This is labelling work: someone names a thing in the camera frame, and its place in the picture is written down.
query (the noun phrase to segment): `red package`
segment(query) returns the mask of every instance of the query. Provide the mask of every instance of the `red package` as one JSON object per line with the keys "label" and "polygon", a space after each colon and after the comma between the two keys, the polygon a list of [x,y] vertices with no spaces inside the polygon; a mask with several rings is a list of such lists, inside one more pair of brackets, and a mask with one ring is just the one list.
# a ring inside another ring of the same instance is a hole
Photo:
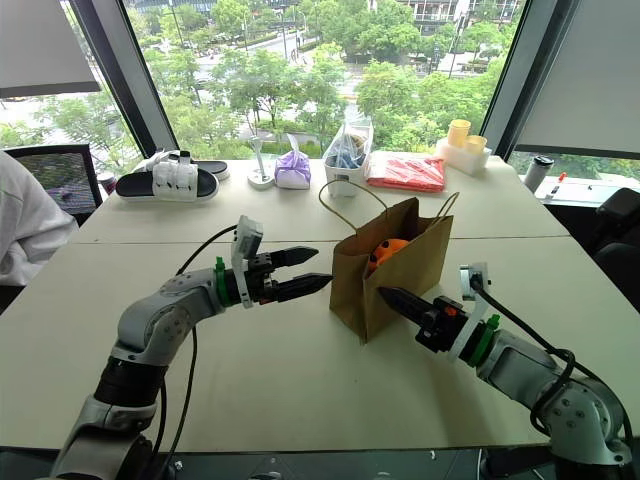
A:
{"label": "red package", "polygon": [[373,152],[366,177],[367,183],[375,187],[419,192],[444,190],[443,161],[427,153]]}

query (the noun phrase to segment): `black cable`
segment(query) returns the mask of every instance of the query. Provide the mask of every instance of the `black cable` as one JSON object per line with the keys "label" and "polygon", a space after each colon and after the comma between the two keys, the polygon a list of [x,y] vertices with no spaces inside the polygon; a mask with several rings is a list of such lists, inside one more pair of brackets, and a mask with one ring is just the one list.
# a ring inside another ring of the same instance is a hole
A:
{"label": "black cable", "polygon": [[184,271],[187,269],[187,267],[191,264],[191,262],[193,262],[193,260],[200,255],[200,253],[202,252],[202,250],[204,250],[205,248],[207,248],[209,246],[209,244],[211,244],[211,242],[217,240],[218,238],[220,238],[222,235],[224,235],[225,233],[229,233],[232,230],[235,230],[235,228],[237,227],[237,225],[232,225],[230,227],[225,228],[224,230],[220,230],[218,233],[216,233],[213,237],[211,237],[209,240],[207,240],[206,242],[204,242],[202,245],[200,245],[195,252],[193,252],[193,254],[187,259],[186,262],[184,262],[184,265],[182,265],[180,267],[180,269],[178,270],[178,272],[176,273],[176,275],[180,275],[181,273],[184,273]]}
{"label": "black cable", "polygon": [[626,409],[624,408],[624,406],[622,405],[622,402],[616,396],[614,391],[605,382],[603,382],[602,379],[600,377],[598,377],[595,373],[593,373],[591,370],[586,368],[584,365],[576,362],[575,356],[573,355],[572,352],[570,352],[569,350],[565,350],[565,349],[557,349],[556,347],[551,345],[547,340],[545,340],[542,337],[542,335],[540,335],[538,332],[536,332],[533,329],[533,327],[531,327],[524,320],[522,320],[520,317],[518,317],[513,312],[511,312],[508,308],[506,308],[504,305],[502,305],[500,302],[498,302],[491,295],[489,295],[484,290],[484,288],[482,288],[482,284],[480,282],[478,282],[476,279],[473,279],[473,278],[471,279],[471,287],[489,305],[491,305],[493,308],[495,308],[496,310],[501,312],[504,316],[509,318],[520,329],[525,331],[531,338],[533,338],[536,342],[538,342],[549,354],[556,355],[556,356],[560,357],[562,360],[564,360],[565,362],[567,362],[567,365],[566,365],[565,369],[562,371],[562,373],[560,374],[558,379],[553,383],[551,388],[547,392],[545,392],[545,394],[542,395],[540,397],[540,399],[538,399],[538,401],[532,407],[530,420],[531,420],[531,424],[533,425],[533,427],[536,430],[540,431],[541,433],[548,435],[547,432],[543,431],[543,430],[546,430],[546,429],[544,427],[542,427],[542,430],[541,430],[540,429],[541,425],[538,424],[538,418],[539,418],[538,417],[538,413],[539,413],[539,409],[543,405],[542,401],[544,400],[546,402],[546,401],[550,400],[552,398],[552,396],[555,395],[560,390],[560,388],[562,388],[564,383],[566,383],[569,380],[569,377],[571,376],[571,372],[575,368],[576,370],[582,372],[583,374],[585,374],[587,377],[591,378],[592,380],[595,380],[596,382],[599,382],[602,385],[604,385],[604,387],[607,390],[609,390],[609,392],[611,392],[611,394],[615,397],[615,399],[617,400],[618,404],[620,404],[620,407],[622,408],[622,413],[623,413],[623,427],[624,427],[625,443],[627,444],[627,446],[629,447],[630,450],[633,450],[633,431],[632,431],[632,427],[631,427],[631,421],[629,420],[629,416],[627,415]]}
{"label": "black cable", "polygon": [[551,400],[560,390],[562,390],[562,387],[567,384],[567,382],[571,379],[571,373],[573,372],[573,369],[576,365],[576,357],[573,352],[569,350],[556,350],[555,352],[549,353],[553,353],[553,355],[560,357],[562,360],[567,362],[567,365],[565,366],[564,370],[562,370],[562,373],[556,379],[556,381],[551,384],[549,390],[544,392],[540,396],[540,398],[536,400],[536,402],[531,407],[531,412],[529,413],[529,421],[531,422],[531,425],[533,425],[533,428],[538,430],[543,435],[547,436],[550,436],[551,434],[547,427],[539,422],[540,410],[542,410],[542,407],[544,407],[547,402]]}
{"label": "black cable", "polygon": [[156,474],[156,480],[161,480],[164,472],[169,467],[169,463],[171,463],[171,459],[173,455],[176,453],[176,448],[178,447],[178,442],[180,441],[180,436],[182,435],[182,429],[184,428],[184,423],[187,420],[187,412],[189,410],[189,402],[191,401],[191,389],[193,387],[193,377],[196,371],[196,359],[198,357],[198,335],[196,333],[196,328],[193,327],[191,330],[191,339],[193,340],[193,352],[191,355],[191,366],[189,367],[189,380],[187,380],[187,393],[184,397],[184,404],[182,405],[182,414],[180,415],[180,422],[178,423],[178,429],[176,430],[176,434],[173,437],[173,442],[171,443],[171,448],[167,453],[167,456],[164,459],[164,463],[158,473]]}
{"label": "black cable", "polygon": [[[206,242],[204,242],[202,245],[200,245],[196,249],[196,251],[191,254],[191,256],[187,259],[187,261],[184,262],[184,264],[178,269],[178,271],[176,272],[176,275],[183,274],[184,271],[189,267],[191,262],[193,262],[193,260],[205,248],[207,248],[212,242],[214,242],[215,240],[220,238],[225,233],[229,233],[232,230],[235,230],[236,227],[237,227],[237,225],[232,225],[230,227],[225,228],[224,230],[220,230],[218,233],[216,233],[211,238],[209,238]],[[171,458],[173,457],[173,455],[176,452],[176,448],[178,446],[178,442],[180,441],[180,436],[182,435],[182,429],[184,428],[184,423],[185,423],[185,421],[187,419],[187,411],[189,410],[189,402],[191,401],[191,390],[192,390],[192,387],[193,387],[193,377],[195,376],[195,370],[196,370],[196,360],[198,358],[198,335],[196,333],[195,325],[191,329],[191,338],[193,340],[193,350],[191,352],[191,365],[189,367],[189,379],[187,380],[187,393],[186,393],[186,395],[184,397],[184,403],[182,404],[182,413],[180,414],[180,422],[178,423],[178,429],[176,430],[176,434],[173,437],[173,442],[171,443],[171,448],[169,449],[169,452],[167,453],[167,456],[166,456],[164,462],[162,463],[162,466],[156,472],[156,475],[153,477],[156,480],[159,480],[159,479],[162,478],[162,475],[164,475],[164,472],[166,471],[167,467],[169,466],[169,463],[171,462]],[[162,437],[164,435],[164,425],[166,423],[167,391],[166,391],[166,385],[164,384],[164,382],[162,383],[162,385],[160,387],[160,400],[161,400],[160,428],[158,430],[158,436],[156,438],[156,444],[153,447],[152,458],[155,458],[155,456],[158,453],[158,450],[160,449],[160,444],[162,443]]]}
{"label": "black cable", "polygon": [[162,437],[164,437],[164,428],[167,425],[167,385],[162,381],[160,385],[160,424],[158,425],[158,435],[156,435],[156,443],[153,446],[153,452],[149,459],[149,465],[153,465],[155,459],[158,457],[158,450],[160,450],[160,444],[162,443]]}

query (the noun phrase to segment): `window frame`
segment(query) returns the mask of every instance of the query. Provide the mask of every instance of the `window frame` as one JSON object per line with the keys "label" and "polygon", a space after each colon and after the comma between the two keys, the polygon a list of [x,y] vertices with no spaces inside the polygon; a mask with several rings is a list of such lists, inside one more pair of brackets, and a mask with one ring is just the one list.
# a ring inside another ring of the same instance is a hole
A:
{"label": "window frame", "polygon": [[143,155],[179,149],[122,0],[69,3]]}

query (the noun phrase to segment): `white box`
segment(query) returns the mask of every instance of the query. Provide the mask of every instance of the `white box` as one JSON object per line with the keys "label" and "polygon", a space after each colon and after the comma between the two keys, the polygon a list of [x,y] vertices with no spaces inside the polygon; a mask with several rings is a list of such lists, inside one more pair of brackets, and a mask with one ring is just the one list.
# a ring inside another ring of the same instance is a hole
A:
{"label": "white box", "polygon": [[443,158],[445,164],[451,165],[467,175],[477,175],[487,165],[491,149],[485,147],[481,154],[474,154],[464,148],[449,145],[446,138],[441,138],[436,143],[435,155]]}

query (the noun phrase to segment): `plastic bag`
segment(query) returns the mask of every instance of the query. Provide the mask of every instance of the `plastic bag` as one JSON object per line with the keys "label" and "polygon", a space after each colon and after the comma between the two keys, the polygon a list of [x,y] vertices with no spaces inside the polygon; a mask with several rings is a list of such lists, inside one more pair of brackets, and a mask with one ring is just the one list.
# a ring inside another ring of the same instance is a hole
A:
{"label": "plastic bag", "polygon": [[369,185],[419,192],[444,190],[443,160],[426,153],[373,152],[365,177]]}
{"label": "plastic bag", "polygon": [[322,159],[332,168],[360,168],[373,143],[373,125],[371,119],[362,115],[345,119],[333,137]]}
{"label": "plastic bag", "polygon": [[276,160],[276,185],[279,188],[306,190],[311,184],[309,157],[300,151],[298,140],[287,133],[291,151]]}

